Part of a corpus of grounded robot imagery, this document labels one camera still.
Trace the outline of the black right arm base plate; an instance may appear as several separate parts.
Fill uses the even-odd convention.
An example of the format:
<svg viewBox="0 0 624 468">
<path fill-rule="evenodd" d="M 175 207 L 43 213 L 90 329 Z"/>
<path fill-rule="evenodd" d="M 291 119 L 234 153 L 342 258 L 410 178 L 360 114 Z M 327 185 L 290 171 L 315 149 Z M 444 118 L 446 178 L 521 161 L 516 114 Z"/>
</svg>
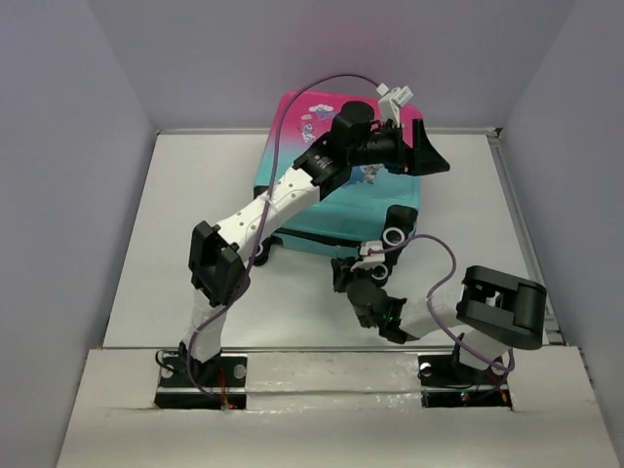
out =
<svg viewBox="0 0 624 468">
<path fill-rule="evenodd" d="M 512 407 L 502 375 L 464 366 L 451 354 L 420 355 L 417 377 L 426 409 Z"/>
</svg>

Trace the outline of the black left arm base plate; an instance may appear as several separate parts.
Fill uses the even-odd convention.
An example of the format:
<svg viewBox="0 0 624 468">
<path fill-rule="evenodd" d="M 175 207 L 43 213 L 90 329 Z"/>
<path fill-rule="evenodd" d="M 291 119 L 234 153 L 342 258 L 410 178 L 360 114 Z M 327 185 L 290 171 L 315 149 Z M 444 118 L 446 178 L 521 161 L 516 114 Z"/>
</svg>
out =
<svg viewBox="0 0 624 468">
<path fill-rule="evenodd" d="M 187 375 L 186 360 L 174 350 L 158 350 L 159 376 L 153 404 L 161 410 L 244 410 L 248 356 L 221 354 Z"/>
</svg>

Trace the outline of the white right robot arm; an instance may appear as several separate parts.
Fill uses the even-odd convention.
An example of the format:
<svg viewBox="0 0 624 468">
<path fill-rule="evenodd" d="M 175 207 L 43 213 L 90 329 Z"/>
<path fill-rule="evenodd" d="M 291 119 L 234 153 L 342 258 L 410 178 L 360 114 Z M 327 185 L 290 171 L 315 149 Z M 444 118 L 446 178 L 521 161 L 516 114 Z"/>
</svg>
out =
<svg viewBox="0 0 624 468">
<path fill-rule="evenodd" d="M 539 283 L 474 265 L 465 270 L 454 305 L 437 303 L 443 278 L 418 301 L 393 297 L 372 269 L 353 257 L 331 262 L 333 289 L 344 293 L 365 329 L 376 329 L 389 342 L 404 344 L 435 332 L 454 343 L 450 374 L 470 382 L 483 371 L 507 376 L 515 367 L 514 351 L 542 347 L 547 290 Z"/>
</svg>

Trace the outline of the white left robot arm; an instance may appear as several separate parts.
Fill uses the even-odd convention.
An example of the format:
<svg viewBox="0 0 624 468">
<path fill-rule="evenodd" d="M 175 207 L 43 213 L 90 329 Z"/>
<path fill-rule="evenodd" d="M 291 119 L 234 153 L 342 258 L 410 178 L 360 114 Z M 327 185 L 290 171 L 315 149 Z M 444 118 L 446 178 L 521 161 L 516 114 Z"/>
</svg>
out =
<svg viewBox="0 0 624 468">
<path fill-rule="evenodd" d="M 412 143 L 403 141 L 402 126 L 376 123 L 372 108 L 346 102 L 317 139 L 265 192 L 214 226 L 199 223 L 191 235 L 189 269 L 198 293 L 199 322 L 179 348 L 181 371 L 204 385 L 215 376 L 221 333 L 229 308 L 246 292 L 254 259 L 263 242 L 283 224 L 325 200 L 350 177 L 353 168 L 380 164 L 390 173 L 429 176 L 445 173 L 449 163 L 430 143 L 421 121 L 412 122 Z"/>
</svg>

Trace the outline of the pink and teal suitcase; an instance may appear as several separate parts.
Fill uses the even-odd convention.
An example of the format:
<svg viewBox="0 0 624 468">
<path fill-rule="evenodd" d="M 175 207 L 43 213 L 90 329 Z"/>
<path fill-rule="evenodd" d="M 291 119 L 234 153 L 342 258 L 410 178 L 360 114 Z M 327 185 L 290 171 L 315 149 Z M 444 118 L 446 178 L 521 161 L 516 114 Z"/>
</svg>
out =
<svg viewBox="0 0 624 468">
<path fill-rule="evenodd" d="M 270 182 L 277 182 L 298 156 L 331 129 L 333 117 L 350 100 L 350 95 L 321 91 L 284 95 L 259 162 L 253 193 L 259 195 Z M 378 100 L 366 101 L 373 110 L 373 122 L 394 126 L 381 120 Z M 412 146 L 413 119 L 423 120 L 423 116 L 407 103 L 401 109 L 401 127 L 408 149 Z M 390 226 L 404 224 L 413 231 L 419 205 L 419 178 L 395 175 L 382 165 L 355 167 L 325 201 L 294 216 L 267 237 L 254 263 L 265 264 L 275 245 L 334 258 L 352 257 L 361 243 L 378 239 Z"/>
</svg>

